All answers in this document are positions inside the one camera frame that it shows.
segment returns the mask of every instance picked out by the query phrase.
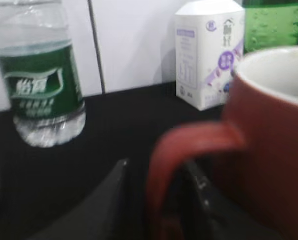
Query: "black table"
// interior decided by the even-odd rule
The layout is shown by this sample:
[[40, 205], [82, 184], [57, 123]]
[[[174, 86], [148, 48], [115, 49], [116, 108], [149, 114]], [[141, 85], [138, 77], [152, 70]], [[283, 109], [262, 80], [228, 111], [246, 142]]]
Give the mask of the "black table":
[[[222, 107], [199, 112], [175, 96], [174, 83], [166, 83], [88, 97], [86, 108], [82, 134], [47, 149], [26, 145], [15, 131], [12, 114], [0, 113], [0, 239], [32, 237], [83, 200], [98, 196], [121, 159], [130, 159], [128, 175], [143, 187], [159, 136], [178, 124], [219, 119]], [[116, 188], [119, 183], [110, 184]], [[142, 193], [130, 196], [143, 201]], [[130, 216], [137, 218], [137, 213]]]

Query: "plastic water bottle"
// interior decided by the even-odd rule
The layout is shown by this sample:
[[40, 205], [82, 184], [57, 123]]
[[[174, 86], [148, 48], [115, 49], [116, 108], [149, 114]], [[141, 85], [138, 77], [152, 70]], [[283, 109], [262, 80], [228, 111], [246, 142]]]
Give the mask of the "plastic water bottle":
[[0, 0], [0, 69], [24, 141], [52, 147], [81, 133], [84, 101], [59, 0]]
[[298, 0], [243, 0], [245, 53], [298, 44]]

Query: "milk carton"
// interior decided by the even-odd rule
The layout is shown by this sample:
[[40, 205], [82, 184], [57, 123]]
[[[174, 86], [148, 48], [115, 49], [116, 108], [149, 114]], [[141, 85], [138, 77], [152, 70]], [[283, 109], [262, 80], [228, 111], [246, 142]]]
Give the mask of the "milk carton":
[[199, 110], [226, 102], [243, 55], [244, 9], [233, 0], [188, 2], [176, 13], [176, 94]]

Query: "red mug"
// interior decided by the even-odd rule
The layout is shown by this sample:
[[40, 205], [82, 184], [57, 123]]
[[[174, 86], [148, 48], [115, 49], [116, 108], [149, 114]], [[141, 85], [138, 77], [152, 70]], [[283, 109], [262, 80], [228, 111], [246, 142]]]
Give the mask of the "red mug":
[[215, 154], [214, 182], [256, 219], [298, 240], [298, 46], [251, 53], [235, 71], [220, 122], [166, 133], [152, 154], [146, 210], [156, 239], [166, 190], [186, 161]]

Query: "mug rim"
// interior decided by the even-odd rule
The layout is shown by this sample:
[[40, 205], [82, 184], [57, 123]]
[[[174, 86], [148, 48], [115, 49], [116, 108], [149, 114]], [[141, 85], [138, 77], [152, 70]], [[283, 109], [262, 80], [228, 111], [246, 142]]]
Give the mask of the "mug rim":
[[269, 95], [270, 97], [277, 98], [279, 100], [283, 100], [285, 102], [288, 102], [293, 105], [298, 106], [298, 96], [293, 96], [290, 94], [282, 93], [278, 90], [270, 89], [268, 87], [265, 87], [256, 81], [253, 81], [245, 74], [245, 71], [243, 70], [243, 67], [248, 64], [250, 61], [252, 61], [254, 58], [259, 57], [266, 57], [272, 54], [278, 54], [278, 53], [292, 53], [292, 52], [298, 52], [298, 46], [279, 46], [279, 47], [272, 47], [272, 48], [266, 48], [262, 50], [257, 50], [255, 52], [248, 53], [244, 56], [241, 63], [237, 66], [235, 69], [235, 76], [237, 76], [241, 81], [252, 87], [253, 89], [256, 89], [257, 91], [264, 93], [266, 95]]

